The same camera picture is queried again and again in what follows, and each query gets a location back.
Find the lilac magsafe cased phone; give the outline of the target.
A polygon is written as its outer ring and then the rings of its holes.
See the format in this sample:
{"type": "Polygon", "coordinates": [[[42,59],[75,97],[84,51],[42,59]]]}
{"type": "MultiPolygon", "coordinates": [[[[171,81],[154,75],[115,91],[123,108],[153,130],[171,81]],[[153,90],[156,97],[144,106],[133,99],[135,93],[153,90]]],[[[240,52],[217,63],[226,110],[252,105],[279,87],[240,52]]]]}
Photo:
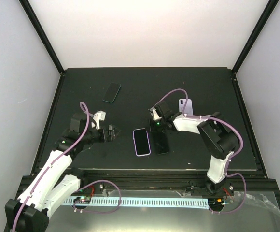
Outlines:
{"type": "Polygon", "coordinates": [[[192,101],[191,99],[188,99],[186,101],[186,99],[179,99],[178,101],[178,106],[179,106],[179,112],[182,113],[184,106],[185,106],[185,113],[188,116],[192,116],[193,115],[193,106],[192,106],[192,101]]]}

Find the teal edged phone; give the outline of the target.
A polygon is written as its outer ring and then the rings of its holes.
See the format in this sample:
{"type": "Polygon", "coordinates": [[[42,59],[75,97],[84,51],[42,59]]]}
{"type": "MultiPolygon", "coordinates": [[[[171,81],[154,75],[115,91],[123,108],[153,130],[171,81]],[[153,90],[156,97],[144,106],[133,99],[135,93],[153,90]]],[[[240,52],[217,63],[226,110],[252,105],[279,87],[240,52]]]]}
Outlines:
{"type": "Polygon", "coordinates": [[[108,102],[108,103],[113,103],[119,90],[121,88],[121,85],[118,83],[110,83],[102,100],[104,102],[108,102]]]}

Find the black magsafe phone case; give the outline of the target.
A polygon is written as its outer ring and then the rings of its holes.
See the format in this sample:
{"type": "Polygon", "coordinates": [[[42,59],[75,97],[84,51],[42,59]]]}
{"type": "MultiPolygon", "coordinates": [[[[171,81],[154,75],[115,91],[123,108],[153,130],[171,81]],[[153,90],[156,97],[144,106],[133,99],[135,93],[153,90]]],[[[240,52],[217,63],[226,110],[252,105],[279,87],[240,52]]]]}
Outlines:
{"type": "Polygon", "coordinates": [[[154,147],[157,154],[166,154],[169,152],[168,139],[163,132],[153,133],[154,147]]]}

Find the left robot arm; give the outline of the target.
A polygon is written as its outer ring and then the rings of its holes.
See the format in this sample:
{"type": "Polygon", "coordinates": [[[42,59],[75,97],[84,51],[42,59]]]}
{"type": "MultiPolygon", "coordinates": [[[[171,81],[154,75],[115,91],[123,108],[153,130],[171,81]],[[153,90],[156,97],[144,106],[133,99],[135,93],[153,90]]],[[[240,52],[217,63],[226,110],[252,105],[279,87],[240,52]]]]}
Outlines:
{"type": "Polygon", "coordinates": [[[74,114],[70,126],[57,140],[49,158],[30,186],[5,205],[7,224],[13,232],[44,232],[50,218],[73,193],[89,188],[84,171],[72,168],[62,177],[85,145],[112,142],[116,138],[114,125],[102,127],[106,113],[74,114]]]}

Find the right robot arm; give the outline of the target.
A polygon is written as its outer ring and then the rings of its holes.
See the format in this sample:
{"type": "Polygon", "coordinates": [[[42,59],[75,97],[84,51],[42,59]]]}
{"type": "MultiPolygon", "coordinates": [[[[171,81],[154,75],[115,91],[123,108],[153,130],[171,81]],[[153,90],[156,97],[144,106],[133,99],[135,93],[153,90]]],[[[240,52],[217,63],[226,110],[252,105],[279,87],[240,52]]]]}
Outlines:
{"type": "Polygon", "coordinates": [[[232,158],[243,149],[244,142],[240,133],[225,122],[219,112],[208,116],[173,113],[165,101],[160,101],[149,111],[154,123],[153,131],[172,130],[201,136],[210,154],[210,165],[205,178],[206,192],[211,195],[220,192],[232,158]]]}

